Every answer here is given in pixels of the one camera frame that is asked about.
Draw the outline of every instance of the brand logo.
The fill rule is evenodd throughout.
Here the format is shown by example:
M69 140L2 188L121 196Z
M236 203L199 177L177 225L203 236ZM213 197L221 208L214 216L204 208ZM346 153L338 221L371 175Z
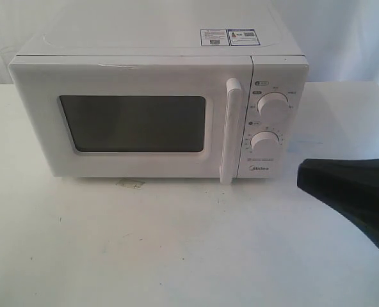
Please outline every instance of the brand logo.
M269 171L269 168L263 168L262 166L251 165L249 167L249 170L250 171Z

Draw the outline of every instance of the microwave oven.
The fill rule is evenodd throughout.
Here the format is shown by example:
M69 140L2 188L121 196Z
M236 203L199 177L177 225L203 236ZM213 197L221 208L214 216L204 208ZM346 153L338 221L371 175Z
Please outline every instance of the microwave oven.
M264 0L84 0L9 65L59 177L270 178L309 69Z

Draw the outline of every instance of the black object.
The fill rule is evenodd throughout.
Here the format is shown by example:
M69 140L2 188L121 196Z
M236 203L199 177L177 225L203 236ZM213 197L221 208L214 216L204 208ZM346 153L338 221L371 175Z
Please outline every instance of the black object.
M346 217L379 248L379 159L304 160L298 187Z

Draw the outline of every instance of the power level knob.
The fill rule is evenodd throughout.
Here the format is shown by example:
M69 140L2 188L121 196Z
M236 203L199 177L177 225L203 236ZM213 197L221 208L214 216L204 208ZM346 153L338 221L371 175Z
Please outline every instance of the power level knob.
M276 155L279 148L278 136L270 131L262 131L251 139L252 150L260 157Z
M287 98L281 93L266 94L258 101L257 108L265 123L280 123L289 115Z

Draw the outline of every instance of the white table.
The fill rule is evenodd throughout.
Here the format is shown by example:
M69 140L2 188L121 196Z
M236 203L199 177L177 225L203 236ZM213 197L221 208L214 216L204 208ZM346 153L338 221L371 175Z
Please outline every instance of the white table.
M52 177L0 85L0 306L379 306L379 249L296 187L307 157L379 157L375 83L307 84L277 180L141 189Z

